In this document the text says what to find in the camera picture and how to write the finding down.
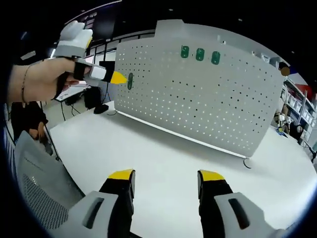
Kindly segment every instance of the ceiling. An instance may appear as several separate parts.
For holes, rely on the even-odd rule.
[[[24,3],[16,18],[19,29],[30,32],[30,39],[23,46],[25,53],[33,48],[47,48],[58,40],[64,23],[79,14],[112,2],[95,1],[54,1],[54,5],[44,3]],[[217,2],[217,5],[184,3],[184,1],[140,1],[123,0],[116,8],[113,36],[141,30],[155,29],[157,20],[183,19],[185,23],[214,26],[249,37],[273,50],[293,65],[299,74],[317,91],[317,77],[313,68],[313,52],[317,47],[315,32],[312,30],[315,15],[309,6],[267,2],[246,5]]]

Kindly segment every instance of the desk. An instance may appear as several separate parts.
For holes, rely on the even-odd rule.
[[[108,103],[114,110],[113,102]],[[88,194],[111,173],[136,170],[131,232],[141,237],[203,237],[197,170],[222,174],[233,191],[264,210],[274,228],[291,225],[305,209],[317,175],[300,145],[269,128],[251,158],[241,158],[158,130],[121,114],[89,110],[51,129],[66,169]]]
[[[85,92],[88,88],[90,88],[90,86],[88,86],[86,83],[85,84],[78,84],[76,86],[71,86],[67,90],[61,92],[61,94],[57,98],[55,98],[56,101],[60,102],[61,112],[63,114],[64,121],[66,119],[65,119],[65,115],[64,115],[64,111],[63,111],[63,104],[62,103],[66,99],[68,99],[68,98],[70,98],[70,97],[72,97],[74,95],[77,95],[77,94]],[[74,108],[74,105],[70,105],[70,106],[71,106],[71,113],[73,114],[73,116],[75,116],[74,113],[73,113],[73,110],[75,110],[77,113],[80,114],[80,112],[77,111]]]

